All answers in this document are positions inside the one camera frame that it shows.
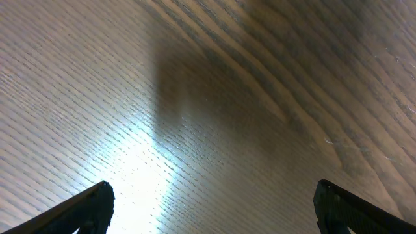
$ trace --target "white scratch mark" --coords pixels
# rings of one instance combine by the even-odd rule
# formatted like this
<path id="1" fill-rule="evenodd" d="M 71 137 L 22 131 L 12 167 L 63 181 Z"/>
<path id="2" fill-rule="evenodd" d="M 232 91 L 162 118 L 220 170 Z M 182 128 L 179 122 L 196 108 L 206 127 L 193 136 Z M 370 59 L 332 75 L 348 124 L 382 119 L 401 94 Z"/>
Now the white scratch mark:
<path id="1" fill-rule="evenodd" d="M 332 142 L 330 142 L 329 140 L 326 140 L 326 138 L 324 138 L 325 142 L 328 144 L 333 144 Z"/>
<path id="2" fill-rule="evenodd" d="M 409 107 L 409 105 L 408 105 L 408 109 L 409 109 L 411 112 L 413 112 L 413 113 L 415 113 L 415 114 L 416 114 L 416 111 L 414 111 L 412 108 L 410 108 L 410 107 Z"/>

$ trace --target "wooden surface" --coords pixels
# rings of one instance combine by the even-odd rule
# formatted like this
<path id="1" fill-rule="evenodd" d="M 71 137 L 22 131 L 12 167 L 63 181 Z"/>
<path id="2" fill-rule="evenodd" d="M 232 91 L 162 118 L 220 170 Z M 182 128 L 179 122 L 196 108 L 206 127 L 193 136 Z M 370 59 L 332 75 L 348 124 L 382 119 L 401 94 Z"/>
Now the wooden surface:
<path id="1" fill-rule="evenodd" d="M 0 231 L 106 180 L 109 233 L 416 224 L 416 3 L 2 0 Z"/>

